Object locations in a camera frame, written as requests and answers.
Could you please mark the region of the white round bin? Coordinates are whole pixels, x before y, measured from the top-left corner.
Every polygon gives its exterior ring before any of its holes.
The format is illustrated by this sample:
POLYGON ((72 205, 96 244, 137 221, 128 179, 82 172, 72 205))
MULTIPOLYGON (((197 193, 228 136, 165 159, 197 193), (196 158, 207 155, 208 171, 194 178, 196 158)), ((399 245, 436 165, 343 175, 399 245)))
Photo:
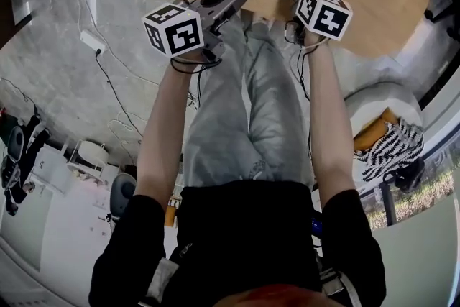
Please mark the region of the white round bin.
POLYGON ((70 171, 100 178, 108 159, 109 153, 105 150, 105 144, 79 140, 66 166, 70 171))

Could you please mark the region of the dark wooden side table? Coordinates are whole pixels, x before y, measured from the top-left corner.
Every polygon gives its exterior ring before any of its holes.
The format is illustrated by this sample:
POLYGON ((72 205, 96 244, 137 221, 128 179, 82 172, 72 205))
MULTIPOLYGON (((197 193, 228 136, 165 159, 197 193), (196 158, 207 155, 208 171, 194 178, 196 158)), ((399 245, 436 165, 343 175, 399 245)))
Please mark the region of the dark wooden side table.
POLYGON ((31 12, 26 13, 21 0, 0 0, 0 50, 29 22, 31 12))

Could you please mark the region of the person's grey trousers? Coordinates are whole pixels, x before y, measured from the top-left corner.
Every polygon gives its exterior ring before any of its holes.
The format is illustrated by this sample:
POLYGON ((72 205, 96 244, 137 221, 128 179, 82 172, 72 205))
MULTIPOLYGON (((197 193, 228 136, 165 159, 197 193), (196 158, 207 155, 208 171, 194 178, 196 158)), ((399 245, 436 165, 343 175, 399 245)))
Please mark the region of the person's grey trousers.
POLYGON ((235 180, 313 186, 303 112, 267 24, 235 15, 221 29, 221 63, 203 74, 183 153, 187 187, 235 180))

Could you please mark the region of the orange cushion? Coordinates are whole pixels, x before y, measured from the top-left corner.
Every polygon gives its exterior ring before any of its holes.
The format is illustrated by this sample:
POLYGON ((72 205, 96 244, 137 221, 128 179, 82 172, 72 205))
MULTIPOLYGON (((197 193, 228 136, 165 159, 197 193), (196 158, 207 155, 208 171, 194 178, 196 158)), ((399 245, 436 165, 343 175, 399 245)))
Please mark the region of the orange cushion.
POLYGON ((382 114, 372 123, 363 128, 354 138, 354 151, 371 149, 374 144, 383 138, 387 132, 387 125, 398 124, 399 118, 390 108, 386 108, 382 114))

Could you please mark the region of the person's black shirt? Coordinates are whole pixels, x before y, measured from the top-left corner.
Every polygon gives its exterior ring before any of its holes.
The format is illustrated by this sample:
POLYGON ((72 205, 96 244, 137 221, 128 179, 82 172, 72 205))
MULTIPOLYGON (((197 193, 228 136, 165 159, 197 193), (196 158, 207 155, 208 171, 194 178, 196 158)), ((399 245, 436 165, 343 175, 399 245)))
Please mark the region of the person's black shirt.
MULTIPOLYGON (((178 268, 165 286, 163 307, 212 307, 228 295, 266 285, 320 291, 311 236, 312 201, 300 183, 238 180, 185 188, 178 210, 178 268)), ((135 195, 93 268, 91 307, 137 307, 164 248, 165 212, 135 195)), ((340 192, 322 210, 323 258, 355 287, 362 307, 380 307, 385 267, 359 195, 340 192)))

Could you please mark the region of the white box appliance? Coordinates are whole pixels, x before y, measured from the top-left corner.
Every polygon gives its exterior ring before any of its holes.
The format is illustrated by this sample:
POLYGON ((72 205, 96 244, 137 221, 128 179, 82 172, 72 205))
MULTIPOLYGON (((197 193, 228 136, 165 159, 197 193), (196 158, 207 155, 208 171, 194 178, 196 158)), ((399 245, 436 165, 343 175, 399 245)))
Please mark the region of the white box appliance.
POLYGON ((44 145, 37 154, 31 179, 52 192, 65 196, 72 184, 72 173, 62 152, 44 145))

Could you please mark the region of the white power strip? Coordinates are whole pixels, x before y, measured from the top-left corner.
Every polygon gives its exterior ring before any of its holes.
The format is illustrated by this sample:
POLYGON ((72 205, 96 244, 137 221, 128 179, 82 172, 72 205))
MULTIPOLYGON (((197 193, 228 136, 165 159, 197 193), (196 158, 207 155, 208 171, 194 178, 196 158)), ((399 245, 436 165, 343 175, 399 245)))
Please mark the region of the white power strip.
POLYGON ((106 44, 88 30, 84 29, 80 32, 80 40, 94 50, 97 55, 102 54, 106 50, 106 44))

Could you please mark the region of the black white striped blanket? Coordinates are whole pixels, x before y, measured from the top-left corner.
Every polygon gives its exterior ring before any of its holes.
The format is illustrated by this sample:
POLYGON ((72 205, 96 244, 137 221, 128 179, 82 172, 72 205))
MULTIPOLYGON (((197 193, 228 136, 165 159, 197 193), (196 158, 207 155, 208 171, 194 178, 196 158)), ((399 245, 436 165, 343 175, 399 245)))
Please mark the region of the black white striped blanket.
POLYGON ((385 133, 370 148, 354 152, 353 177, 371 182, 393 170, 415 162, 424 148, 423 128, 399 118, 396 124, 384 122, 385 133))

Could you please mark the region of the black bag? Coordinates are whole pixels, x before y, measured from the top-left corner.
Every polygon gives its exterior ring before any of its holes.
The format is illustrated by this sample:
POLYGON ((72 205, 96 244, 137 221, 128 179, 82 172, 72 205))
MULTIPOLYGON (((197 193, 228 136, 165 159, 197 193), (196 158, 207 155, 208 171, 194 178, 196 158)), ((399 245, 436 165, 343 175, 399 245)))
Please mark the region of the black bag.
POLYGON ((390 184, 393 182, 400 191, 410 194, 419 187, 425 167, 424 160, 419 157, 406 167, 385 173, 383 183, 390 184))

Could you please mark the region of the person's left forearm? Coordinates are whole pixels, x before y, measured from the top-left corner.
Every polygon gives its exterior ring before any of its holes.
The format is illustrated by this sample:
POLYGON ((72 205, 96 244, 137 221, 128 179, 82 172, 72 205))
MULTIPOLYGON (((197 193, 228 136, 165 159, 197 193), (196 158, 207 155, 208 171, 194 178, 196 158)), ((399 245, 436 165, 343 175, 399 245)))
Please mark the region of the person's left forearm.
POLYGON ((194 50, 170 64, 161 80, 137 158, 136 195, 156 200, 163 209, 173 193, 183 145, 191 73, 202 61, 194 50))

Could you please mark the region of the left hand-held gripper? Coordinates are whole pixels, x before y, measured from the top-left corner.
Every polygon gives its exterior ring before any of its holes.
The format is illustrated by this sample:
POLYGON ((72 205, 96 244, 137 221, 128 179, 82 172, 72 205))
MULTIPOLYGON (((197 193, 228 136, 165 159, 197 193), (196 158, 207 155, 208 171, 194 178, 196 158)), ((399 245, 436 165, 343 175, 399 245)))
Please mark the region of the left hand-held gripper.
POLYGON ((220 28, 247 0, 175 0, 150 11, 142 22, 151 46, 168 58, 202 50, 208 61, 224 53, 220 28))

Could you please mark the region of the person's right forearm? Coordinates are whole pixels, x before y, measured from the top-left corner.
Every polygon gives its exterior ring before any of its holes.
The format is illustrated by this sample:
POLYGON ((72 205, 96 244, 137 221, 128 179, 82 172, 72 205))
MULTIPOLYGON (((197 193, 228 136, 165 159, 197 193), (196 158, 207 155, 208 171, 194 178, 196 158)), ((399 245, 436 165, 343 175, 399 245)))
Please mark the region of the person's right forearm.
POLYGON ((308 55, 313 172, 321 208, 336 195, 354 191, 354 142, 331 48, 323 43, 308 55))

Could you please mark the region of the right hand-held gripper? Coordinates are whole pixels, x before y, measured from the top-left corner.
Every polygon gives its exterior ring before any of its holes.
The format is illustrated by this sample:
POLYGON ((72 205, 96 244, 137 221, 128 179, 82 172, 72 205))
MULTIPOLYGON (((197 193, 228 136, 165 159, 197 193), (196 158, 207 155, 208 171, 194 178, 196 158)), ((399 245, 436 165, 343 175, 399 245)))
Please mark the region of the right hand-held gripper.
POLYGON ((302 45, 307 31, 320 35, 322 41, 341 40, 351 18, 351 5, 344 0, 294 0, 292 18, 293 38, 285 40, 302 45))

